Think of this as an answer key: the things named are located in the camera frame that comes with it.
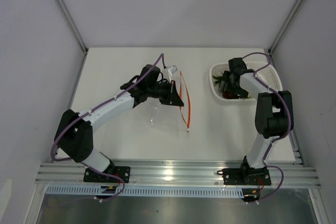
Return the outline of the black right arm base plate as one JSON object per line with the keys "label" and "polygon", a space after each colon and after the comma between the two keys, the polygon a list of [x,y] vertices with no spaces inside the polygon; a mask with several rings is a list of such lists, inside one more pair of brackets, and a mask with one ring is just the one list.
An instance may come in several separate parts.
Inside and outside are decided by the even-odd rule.
{"label": "black right arm base plate", "polygon": [[225,185],[270,186],[271,178],[267,168],[224,168],[216,172],[222,176]]}

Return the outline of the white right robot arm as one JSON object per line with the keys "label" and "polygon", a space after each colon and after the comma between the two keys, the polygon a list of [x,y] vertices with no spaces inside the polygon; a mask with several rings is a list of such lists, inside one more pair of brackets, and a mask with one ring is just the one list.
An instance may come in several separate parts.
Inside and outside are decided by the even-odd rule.
{"label": "white right robot arm", "polygon": [[247,68],[243,58],[228,61],[229,70],[223,73],[223,90],[238,98],[253,97],[256,101],[255,128],[257,137],[240,168],[223,170],[224,178],[237,176],[251,184],[264,178],[266,160],[275,143],[285,138],[294,126],[292,95],[288,90],[275,90],[264,83],[257,71]]}

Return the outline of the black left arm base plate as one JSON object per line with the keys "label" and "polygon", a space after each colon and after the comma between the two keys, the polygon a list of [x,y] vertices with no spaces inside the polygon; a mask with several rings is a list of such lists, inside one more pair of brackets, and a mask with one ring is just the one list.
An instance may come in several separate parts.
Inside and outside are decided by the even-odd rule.
{"label": "black left arm base plate", "polygon": [[108,167],[102,175],[87,168],[84,173],[83,181],[86,183],[121,183],[122,179],[125,183],[129,182],[131,167],[129,166],[114,166]]}

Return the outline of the dark red toy apple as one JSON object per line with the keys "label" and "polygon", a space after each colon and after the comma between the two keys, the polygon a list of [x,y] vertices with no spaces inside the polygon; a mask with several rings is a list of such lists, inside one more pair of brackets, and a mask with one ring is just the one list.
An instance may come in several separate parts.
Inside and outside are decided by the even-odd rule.
{"label": "dark red toy apple", "polygon": [[223,98],[227,99],[227,100],[229,100],[229,99],[238,99],[239,98],[237,95],[231,94],[231,93],[229,93],[227,91],[223,91],[222,95],[223,95]]}

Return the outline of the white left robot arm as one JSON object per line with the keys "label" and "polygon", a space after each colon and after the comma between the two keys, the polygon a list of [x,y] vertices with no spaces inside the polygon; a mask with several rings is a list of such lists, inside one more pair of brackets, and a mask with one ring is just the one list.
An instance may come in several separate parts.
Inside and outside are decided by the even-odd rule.
{"label": "white left robot arm", "polygon": [[148,98],[158,99],[162,105],[183,107],[184,103],[173,79],[173,75],[177,72],[176,66],[161,70],[154,65],[146,65],[139,75],[120,87],[115,97],[88,111],[67,110],[60,120],[54,145],[65,152],[71,160],[95,170],[95,175],[102,182],[110,181],[114,176],[113,163],[94,148],[95,131]]}

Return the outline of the clear zip bag orange zipper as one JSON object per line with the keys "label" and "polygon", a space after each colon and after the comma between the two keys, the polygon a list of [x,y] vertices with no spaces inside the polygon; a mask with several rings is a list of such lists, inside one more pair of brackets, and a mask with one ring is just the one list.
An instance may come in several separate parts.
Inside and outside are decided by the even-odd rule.
{"label": "clear zip bag orange zipper", "polygon": [[163,70],[163,84],[172,84],[176,89],[175,101],[162,104],[159,99],[149,98],[143,108],[146,123],[157,130],[189,132],[191,127],[191,96],[181,70],[175,66]]}

